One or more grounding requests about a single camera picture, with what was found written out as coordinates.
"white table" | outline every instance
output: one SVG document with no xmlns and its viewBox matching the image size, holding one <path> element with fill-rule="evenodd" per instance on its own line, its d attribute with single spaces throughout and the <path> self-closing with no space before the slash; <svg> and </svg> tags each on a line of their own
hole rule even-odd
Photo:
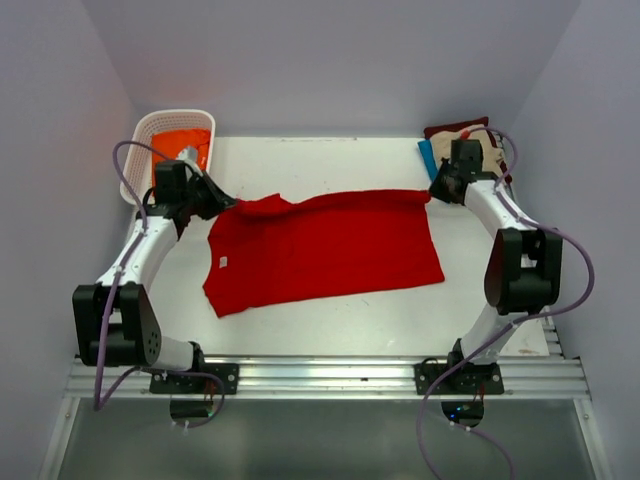
<svg viewBox="0 0 640 480">
<path fill-rule="evenodd" d="M 427 189 L 418 140 L 218 138 L 211 175 L 243 199 L 281 193 L 298 202 L 346 190 Z M 464 207 L 434 199 L 427 212 L 444 283 L 273 305 L 222 319 L 202 290 L 212 222 L 194 220 L 151 289 L 163 334 L 195 340 L 208 355 L 446 355 L 482 310 L 492 240 Z M 520 327 L 502 354 L 549 355 L 540 323 Z"/>
</svg>

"white laundry basket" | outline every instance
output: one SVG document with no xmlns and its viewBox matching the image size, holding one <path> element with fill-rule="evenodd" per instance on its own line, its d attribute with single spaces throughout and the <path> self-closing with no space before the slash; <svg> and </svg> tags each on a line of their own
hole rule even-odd
<svg viewBox="0 0 640 480">
<path fill-rule="evenodd" d="M 213 151 L 216 122 L 204 110 L 158 110 L 150 113 L 138 122 L 133 132 L 133 140 L 151 145 L 151 137 L 156 133 L 190 128 L 211 130 L 206 168 L 208 173 L 211 169 L 211 152 Z M 145 192 L 151 188 L 151 152 L 145 148 L 131 145 L 124 165 L 124 175 L 138 197 L 142 198 Z M 122 182 L 120 183 L 120 195 L 127 202 L 135 205 L 135 201 Z"/>
</svg>

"beige folded cloth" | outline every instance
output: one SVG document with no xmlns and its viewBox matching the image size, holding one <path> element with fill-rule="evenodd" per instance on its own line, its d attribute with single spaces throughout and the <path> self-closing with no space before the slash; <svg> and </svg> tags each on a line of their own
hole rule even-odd
<svg viewBox="0 0 640 480">
<path fill-rule="evenodd" d="M 451 140 L 460 137 L 460 133 L 464 130 L 473 130 L 474 128 L 482 126 L 483 125 L 473 125 L 459 132 L 440 132 L 431 137 L 429 141 L 433 149 L 433 159 L 436 162 L 436 167 L 440 168 L 443 158 L 451 158 Z M 491 145 L 491 140 L 486 130 L 473 132 L 469 138 L 472 140 L 480 140 L 480 144 L 482 145 L 482 157 L 484 159 L 482 162 L 482 171 L 493 172 L 498 176 L 502 175 L 500 164 L 504 162 L 504 150 Z"/>
</svg>

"red cloth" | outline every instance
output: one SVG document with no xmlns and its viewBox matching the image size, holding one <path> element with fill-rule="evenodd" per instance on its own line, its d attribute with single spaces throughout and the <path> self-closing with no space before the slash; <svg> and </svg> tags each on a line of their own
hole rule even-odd
<svg viewBox="0 0 640 480">
<path fill-rule="evenodd" d="M 444 281 L 428 192 L 375 190 L 240 203 L 209 234 L 204 291 L 222 317 L 250 307 Z"/>
</svg>

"orange cloth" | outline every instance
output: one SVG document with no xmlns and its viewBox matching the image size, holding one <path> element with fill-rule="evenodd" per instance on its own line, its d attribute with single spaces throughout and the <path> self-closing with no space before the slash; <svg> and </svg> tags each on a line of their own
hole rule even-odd
<svg viewBox="0 0 640 480">
<path fill-rule="evenodd" d="M 209 144 L 211 143 L 211 131 L 203 128 L 192 128 L 190 130 L 172 130 L 170 132 L 157 133 L 151 137 L 151 146 L 164 153 L 169 158 L 176 158 L 185 148 L 191 146 L 198 150 L 198 167 L 200 170 L 207 168 L 207 157 L 209 155 Z M 160 155 L 151 155 L 152 185 L 155 187 L 155 166 L 162 162 Z"/>
</svg>

